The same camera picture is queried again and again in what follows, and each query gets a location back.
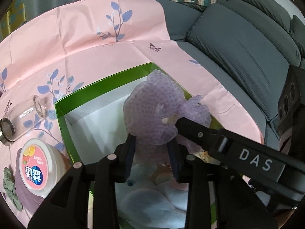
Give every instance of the purple cloth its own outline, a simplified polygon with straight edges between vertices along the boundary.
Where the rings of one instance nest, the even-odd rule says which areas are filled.
[[[43,202],[44,198],[31,193],[23,183],[19,170],[20,152],[21,149],[19,149],[19,151],[17,152],[16,176],[15,176],[16,193],[23,207],[27,211],[29,211],[30,214],[33,215],[40,206],[40,204]]]

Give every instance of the butterfly print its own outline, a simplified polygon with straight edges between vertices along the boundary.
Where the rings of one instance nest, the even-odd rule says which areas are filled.
[[[157,48],[152,43],[150,43],[150,47],[149,48],[152,49],[152,50],[155,50],[156,52],[160,51],[160,49],[161,49],[161,47]]]
[[[11,104],[12,104],[12,103],[11,103],[11,101],[9,100],[9,102],[7,103],[7,106],[6,106],[5,110],[4,110],[5,113],[7,113],[7,112],[9,111]]]

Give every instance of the cardboard box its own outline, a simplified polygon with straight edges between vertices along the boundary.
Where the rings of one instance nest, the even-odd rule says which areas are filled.
[[[63,141],[73,163],[98,162],[126,141],[124,101],[155,69],[165,73],[154,63],[147,63],[92,83],[55,103]],[[192,96],[185,91],[185,97]],[[222,126],[212,117],[210,127]],[[123,220],[120,226],[131,227]]]

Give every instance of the camera lens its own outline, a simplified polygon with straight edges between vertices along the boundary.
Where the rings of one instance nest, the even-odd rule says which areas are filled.
[[[283,110],[284,110],[284,114],[287,114],[288,112],[288,97],[285,96],[284,101],[283,101]]]
[[[294,99],[295,99],[295,87],[294,87],[294,84],[291,83],[290,85],[290,98],[291,98],[291,101],[293,102]]]
[[[280,108],[280,110],[279,110],[279,119],[280,119],[280,120],[282,119],[282,116],[283,116],[283,111],[282,111],[282,109]]]

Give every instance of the plastic container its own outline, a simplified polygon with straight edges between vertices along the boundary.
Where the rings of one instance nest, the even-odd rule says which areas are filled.
[[[21,178],[30,192],[45,198],[68,170],[67,163],[55,147],[39,139],[30,139],[20,153]]]

